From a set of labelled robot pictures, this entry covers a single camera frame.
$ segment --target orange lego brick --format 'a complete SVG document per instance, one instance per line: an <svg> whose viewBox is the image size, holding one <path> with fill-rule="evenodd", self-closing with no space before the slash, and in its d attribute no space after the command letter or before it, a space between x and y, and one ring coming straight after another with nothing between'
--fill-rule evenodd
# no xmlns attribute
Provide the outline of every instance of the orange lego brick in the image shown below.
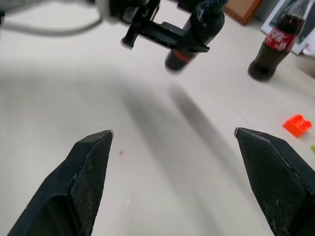
<svg viewBox="0 0 315 236"><path fill-rule="evenodd" d="M299 138L312 126L312 123L308 120L305 120L302 115L295 115L283 124L283 127L287 131L289 131L295 138Z"/></svg>

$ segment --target dark glass bottle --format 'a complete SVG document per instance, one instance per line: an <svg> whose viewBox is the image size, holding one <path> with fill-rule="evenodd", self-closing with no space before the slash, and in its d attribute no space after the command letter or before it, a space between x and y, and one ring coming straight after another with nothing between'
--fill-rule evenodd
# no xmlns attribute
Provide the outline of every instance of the dark glass bottle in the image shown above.
<svg viewBox="0 0 315 236"><path fill-rule="evenodd" d="M227 0L207 0L198 4L184 26L186 36L208 44L224 25L223 8ZM185 50L171 50L165 66L178 71L187 65L198 53Z"/></svg>
<svg viewBox="0 0 315 236"><path fill-rule="evenodd" d="M248 74L253 79L267 81L275 74L279 63L292 50L313 3L314 0L298 0L281 17L266 36L257 57L249 66Z"/></svg>

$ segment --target robotic arm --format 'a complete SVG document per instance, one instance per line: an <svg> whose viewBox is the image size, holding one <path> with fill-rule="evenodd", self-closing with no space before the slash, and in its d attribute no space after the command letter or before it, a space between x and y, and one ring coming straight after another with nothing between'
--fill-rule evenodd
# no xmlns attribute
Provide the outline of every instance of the robotic arm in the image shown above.
<svg viewBox="0 0 315 236"><path fill-rule="evenodd" d="M185 50L192 53L207 52L209 48L202 42L187 36L185 30L163 22L155 23L154 17L159 9L160 0L84 0L97 8L103 21L116 24L129 24L129 30L122 43L133 47L137 36L141 35L155 43L170 49ZM202 0L193 1L197 5ZM0 0L0 16L26 6L41 3L42 0Z"/></svg>

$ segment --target bottle neck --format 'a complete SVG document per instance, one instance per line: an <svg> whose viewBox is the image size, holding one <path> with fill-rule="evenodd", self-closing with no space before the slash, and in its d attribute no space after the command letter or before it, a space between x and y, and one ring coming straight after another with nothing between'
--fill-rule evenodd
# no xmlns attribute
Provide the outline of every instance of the bottle neck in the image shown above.
<svg viewBox="0 0 315 236"><path fill-rule="evenodd" d="M306 19L315 0L298 0L287 14L294 18Z"/></svg>
<svg viewBox="0 0 315 236"><path fill-rule="evenodd" d="M208 0L197 6L197 14L200 21L208 22L221 17L227 0Z"/></svg>

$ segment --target coca-cola logo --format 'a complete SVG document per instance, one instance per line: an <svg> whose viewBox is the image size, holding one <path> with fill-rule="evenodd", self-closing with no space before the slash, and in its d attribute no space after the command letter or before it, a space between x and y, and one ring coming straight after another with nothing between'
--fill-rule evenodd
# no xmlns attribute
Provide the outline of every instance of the coca-cola logo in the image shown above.
<svg viewBox="0 0 315 236"><path fill-rule="evenodd" d="M281 43L284 41L284 39L286 39L287 36L283 32L273 29L270 32L269 37L275 40L276 42Z"/></svg>

